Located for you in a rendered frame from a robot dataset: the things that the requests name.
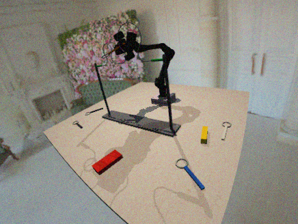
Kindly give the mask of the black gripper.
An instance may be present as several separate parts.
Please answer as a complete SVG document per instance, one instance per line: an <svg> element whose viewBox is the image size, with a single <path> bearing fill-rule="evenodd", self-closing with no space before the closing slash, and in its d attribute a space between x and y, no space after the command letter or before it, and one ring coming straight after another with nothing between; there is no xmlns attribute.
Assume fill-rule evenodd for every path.
<svg viewBox="0 0 298 224"><path fill-rule="evenodd" d="M126 60L128 61L130 59L133 59L135 57L135 54L133 53L133 51L131 51L133 46L131 45L130 42L127 42L125 40L124 33L122 31L119 31L119 34L117 33L117 34L113 35L113 37L115 38L116 42L119 41L118 45L120 45L120 47L122 48L122 49L120 49L122 51L122 53L127 52L128 55L126 55ZM117 39L117 37L118 37L118 39ZM123 43L125 43L125 44L123 44Z"/></svg>

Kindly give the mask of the grey loop with blue handle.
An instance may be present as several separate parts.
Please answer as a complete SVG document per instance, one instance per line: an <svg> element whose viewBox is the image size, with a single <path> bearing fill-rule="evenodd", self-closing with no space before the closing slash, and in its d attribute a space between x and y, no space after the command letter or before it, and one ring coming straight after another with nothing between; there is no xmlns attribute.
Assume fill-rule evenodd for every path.
<svg viewBox="0 0 298 224"><path fill-rule="evenodd" d="M177 162L178 160L186 160L187 164L183 167L180 167L177 165ZM199 188L201 190L205 189L205 186L197 179L197 177L194 175L194 173L192 173L192 171L187 167L187 165L189 164L188 160L187 159L184 159L184 158L179 158L176 160L176 166L177 167L180 167L180 168L184 168L185 171L191 176L191 178L194 180L194 182L199 186Z"/></svg>

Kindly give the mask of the red rectangular block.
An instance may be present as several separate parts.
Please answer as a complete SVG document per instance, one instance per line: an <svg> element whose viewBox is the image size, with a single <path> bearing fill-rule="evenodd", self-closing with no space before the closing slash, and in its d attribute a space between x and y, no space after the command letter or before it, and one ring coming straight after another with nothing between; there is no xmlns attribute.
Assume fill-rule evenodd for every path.
<svg viewBox="0 0 298 224"><path fill-rule="evenodd" d="M122 158L123 157L121 153L119 153L117 150L114 150L104 158L100 159L98 162L94 163L92 168L100 175Z"/></svg>

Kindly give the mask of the yellow rectangular block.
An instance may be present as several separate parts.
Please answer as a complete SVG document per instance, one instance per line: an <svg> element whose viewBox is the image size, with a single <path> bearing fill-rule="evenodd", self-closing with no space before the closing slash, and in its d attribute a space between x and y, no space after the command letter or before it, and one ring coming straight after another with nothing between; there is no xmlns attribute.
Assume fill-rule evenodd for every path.
<svg viewBox="0 0 298 224"><path fill-rule="evenodd" d="M201 142L200 143L206 143L207 129L208 129L208 126L203 126L202 134L201 134Z"/></svg>

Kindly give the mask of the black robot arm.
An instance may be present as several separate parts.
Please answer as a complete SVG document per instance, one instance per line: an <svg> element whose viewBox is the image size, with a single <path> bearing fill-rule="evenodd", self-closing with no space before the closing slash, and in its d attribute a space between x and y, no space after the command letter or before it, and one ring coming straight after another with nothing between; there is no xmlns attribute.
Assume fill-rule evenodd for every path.
<svg viewBox="0 0 298 224"><path fill-rule="evenodd" d="M173 56L175 55L175 51L173 49L171 49L169 46L166 46L164 43L149 44L149 45L141 44L141 46L139 48L140 44L135 41L136 37L137 37L136 33L127 32L126 40L127 40L127 42L130 42L131 45L133 46L131 51L133 51L133 49L134 49L134 51L137 53L137 50L139 49L138 53L142 53L142 52L145 52L147 50L161 48L161 50L166 55L167 68L168 68L168 66L170 64L170 61L172 60ZM122 51L120 50L120 48L115 50L115 54L116 55L122 54ZM155 79L155 85L159 88L159 93L160 93L159 97L166 97L167 92L166 92L163 65L161 67L161 72L160 72L159 77Z"/></svg>

